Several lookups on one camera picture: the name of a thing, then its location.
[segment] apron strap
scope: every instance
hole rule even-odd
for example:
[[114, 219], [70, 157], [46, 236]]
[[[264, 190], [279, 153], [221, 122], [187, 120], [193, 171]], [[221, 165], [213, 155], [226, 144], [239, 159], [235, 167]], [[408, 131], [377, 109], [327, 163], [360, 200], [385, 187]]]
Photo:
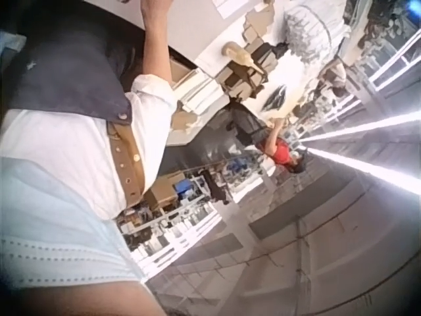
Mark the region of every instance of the apron strap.
[[139, 150], [131, 126], [108, 122], [107, 132], [112, 159], [129, 208], [141, 201], [145, 191], [145, 173]]

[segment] blue light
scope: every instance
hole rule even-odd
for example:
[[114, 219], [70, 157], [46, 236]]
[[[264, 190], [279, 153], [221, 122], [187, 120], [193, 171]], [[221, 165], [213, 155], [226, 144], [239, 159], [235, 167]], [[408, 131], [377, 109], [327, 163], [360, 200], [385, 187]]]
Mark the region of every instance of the blue light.
[[408, 9], [417, 16], [421, 16], [421, 1], [411, 0], [409, 2]]

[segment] red shirt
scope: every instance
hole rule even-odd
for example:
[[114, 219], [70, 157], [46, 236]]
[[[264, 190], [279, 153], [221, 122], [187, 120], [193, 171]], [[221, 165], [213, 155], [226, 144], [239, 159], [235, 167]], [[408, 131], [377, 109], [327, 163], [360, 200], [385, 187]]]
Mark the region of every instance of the red shirt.
[[[266, 145], [266, 140], [264, 140], [260, 144], [259, 149], [264, 149], [265, 145]], [[286, 165], [291, 161], [291, 157], [289, 156], [288, 145], [280, 138], [276, 140], [276, 152], [273, 156], [271, 156], [271, 158], [274, 160], [275, 164], [277, 165]]]

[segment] worker in red shirt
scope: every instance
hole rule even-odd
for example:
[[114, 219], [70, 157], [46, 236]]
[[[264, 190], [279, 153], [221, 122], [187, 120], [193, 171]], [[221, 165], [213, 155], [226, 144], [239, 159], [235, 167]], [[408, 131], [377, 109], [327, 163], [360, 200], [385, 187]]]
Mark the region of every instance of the worker in red shirt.
[[254, 145], [258, 150], [273, 159], [275, 164], [283, 166], [288, 172], [299, 174], [305, 171], [305, 153], [292, 153], [288, 144], [278, 135], [285, 126], [285, 119], [274, 122], [272, 130], [253, 115], [244, 105], [230, 103], [232, 123], [228, 130], [237, 130], [237, 139], [245, 147]]

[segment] rolled-up sleeve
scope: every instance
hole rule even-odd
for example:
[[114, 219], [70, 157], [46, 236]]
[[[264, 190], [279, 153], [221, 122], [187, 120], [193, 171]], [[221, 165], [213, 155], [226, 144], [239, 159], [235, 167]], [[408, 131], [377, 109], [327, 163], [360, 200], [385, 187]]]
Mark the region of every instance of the rolled-up sleeve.
[[132, 104], [132, 129], [145, 171], [145, 190], [154, 183], [177, 98], [170, 84], [154, 75], [138, 76], [126, 94]]

